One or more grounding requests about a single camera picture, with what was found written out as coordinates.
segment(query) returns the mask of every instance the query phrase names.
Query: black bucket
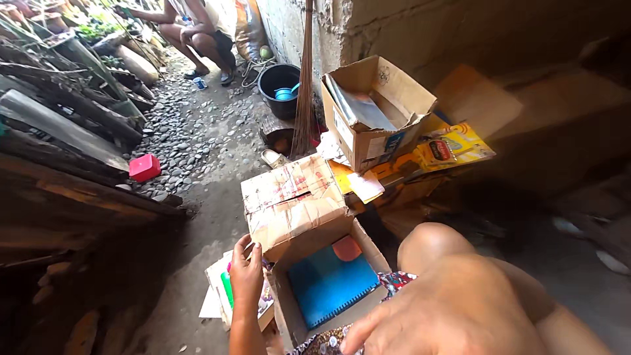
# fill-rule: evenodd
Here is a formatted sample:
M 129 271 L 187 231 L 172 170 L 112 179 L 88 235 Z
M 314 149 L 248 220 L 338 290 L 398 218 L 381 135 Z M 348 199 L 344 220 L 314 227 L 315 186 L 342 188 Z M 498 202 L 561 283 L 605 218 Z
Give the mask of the black bucket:
M 293 88 L 300 82 L 300 68 L 291 64 L 276 64 L 266 68 L 259 77 L 259 91 L 274 116 L 284 121 L 296 118 L 298 98 L 280 101 L 274 98 L 276 89 Z

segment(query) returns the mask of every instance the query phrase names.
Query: white slipper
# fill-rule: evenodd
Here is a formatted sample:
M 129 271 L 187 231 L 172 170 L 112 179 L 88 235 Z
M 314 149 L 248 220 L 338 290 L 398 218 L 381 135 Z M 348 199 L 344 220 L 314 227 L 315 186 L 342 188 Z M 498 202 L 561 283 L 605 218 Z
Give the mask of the white slipper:
M 291 161 L 282 154 L 276 153 L 271 149 L 265 149 L 261 152 L 261 160 L 263 160 L 267 165 L 271 166 L 272 169 L 277 167 L 281 167 L 287 163 L 291 163 Z

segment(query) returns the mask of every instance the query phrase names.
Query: coconut broom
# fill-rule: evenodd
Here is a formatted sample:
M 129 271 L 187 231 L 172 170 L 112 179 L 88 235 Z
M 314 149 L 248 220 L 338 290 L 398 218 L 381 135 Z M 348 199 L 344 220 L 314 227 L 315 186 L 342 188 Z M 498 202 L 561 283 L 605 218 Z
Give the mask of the coconut broom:
M 292 158 L 307 153 L 310 139 L 315 129 L 313 106 L 311 104 L 311 26 L 314 8 L 313 0 L 306 0 L 305 5 L 305 38 L 302 47 L 302 65 L 300 67 L 300 87 L 298 88 L 296 121 L 293 129 Z

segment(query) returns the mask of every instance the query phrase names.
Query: sack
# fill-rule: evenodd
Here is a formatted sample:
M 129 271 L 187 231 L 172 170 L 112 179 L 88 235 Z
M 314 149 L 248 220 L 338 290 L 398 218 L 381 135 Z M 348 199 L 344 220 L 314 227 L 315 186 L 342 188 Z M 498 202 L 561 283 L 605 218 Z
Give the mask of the sack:
M 235 6 L 237 51 L 246 61 L 258 62 L 261 59 L 261 47 L 267 43 L 259 6 L 256 0 L 235 0 Z

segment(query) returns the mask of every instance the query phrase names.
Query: blue notebook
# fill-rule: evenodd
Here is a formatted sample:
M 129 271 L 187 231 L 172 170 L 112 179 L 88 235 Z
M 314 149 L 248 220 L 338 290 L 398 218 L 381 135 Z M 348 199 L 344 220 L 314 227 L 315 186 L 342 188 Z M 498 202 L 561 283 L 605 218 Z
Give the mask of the blue notebook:
M 330 245 L 294 264 L 287 274 L 309 330 L 344 312 L 379 285 L 363 254 L 343 262 Z

